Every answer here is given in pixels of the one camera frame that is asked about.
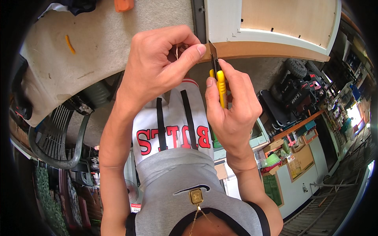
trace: yellow utility knife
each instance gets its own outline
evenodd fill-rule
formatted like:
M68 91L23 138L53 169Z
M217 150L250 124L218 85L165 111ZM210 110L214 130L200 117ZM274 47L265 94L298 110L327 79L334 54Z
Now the yellow utility knife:
M210 45L210 55L211 55L211 65L210 77L214 77L217 80L217 88L219 91L219 102L223 108L228 109L227 103L227 89L226 89L226 77L222 70L220 70L217 49L214 44L209 41Z

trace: gold pendant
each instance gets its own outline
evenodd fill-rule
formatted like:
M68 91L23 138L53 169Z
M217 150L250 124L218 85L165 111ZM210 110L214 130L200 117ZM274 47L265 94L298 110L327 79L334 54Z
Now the gold pendant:
M189 191L189 199L193 205L199 205L203 202L202 190L200 188L195 188Z

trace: orange rope piece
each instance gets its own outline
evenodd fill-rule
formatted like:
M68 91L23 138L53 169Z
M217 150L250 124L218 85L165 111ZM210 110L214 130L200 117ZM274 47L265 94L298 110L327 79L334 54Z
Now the orange rope piece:
M70 48L70 51L72 54L75 54L75 49L73 49L73 47L71 46L71 43L70 43L70 39L68 38L68 35L66 35L66 42L67 42L67 45L68 47Z

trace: fan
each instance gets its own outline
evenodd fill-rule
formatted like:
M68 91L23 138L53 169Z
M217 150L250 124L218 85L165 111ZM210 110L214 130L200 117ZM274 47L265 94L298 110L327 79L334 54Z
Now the fan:
M133 183L132 181L125 179L126 187L127 187L127 193L129 194L129 201L130 204L137 201L139 198L139 191L138 187Z

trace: hand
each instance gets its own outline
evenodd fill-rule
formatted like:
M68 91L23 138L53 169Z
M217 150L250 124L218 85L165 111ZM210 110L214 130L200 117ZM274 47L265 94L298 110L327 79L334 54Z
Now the hand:
M187 44L189 48L177 61L171 62L169 50L179 43ZM116 102L121 106L131 104L135 112L139 112L146 103L178 86L205 52L206 47L186 25L137 33L131 41Z
M262 112L248 74L235 70L229 63L219 59L232 93L230 110L219 103L217 81L206 81L207 118L219 142L227 151L227 164L234 171L256 167L253 151L249 145L252 128Z

